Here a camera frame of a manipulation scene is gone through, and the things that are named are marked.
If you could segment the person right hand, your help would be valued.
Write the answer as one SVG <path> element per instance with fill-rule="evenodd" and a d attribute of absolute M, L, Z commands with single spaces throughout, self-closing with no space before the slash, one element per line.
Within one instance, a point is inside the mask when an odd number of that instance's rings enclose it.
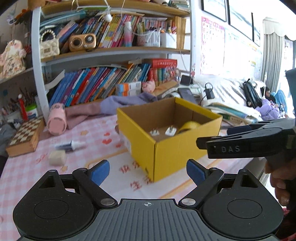
<path fill-rule="evenodd" d="M 287 206 L 290 201 L 290 193 L 287 190 L 286 180 L 295 178 L 295 158 L 276 170 L 266 162 L 265 173 L 270 174 L 270 184 L 274 188 L 278 202 L 282 206 Z"/>

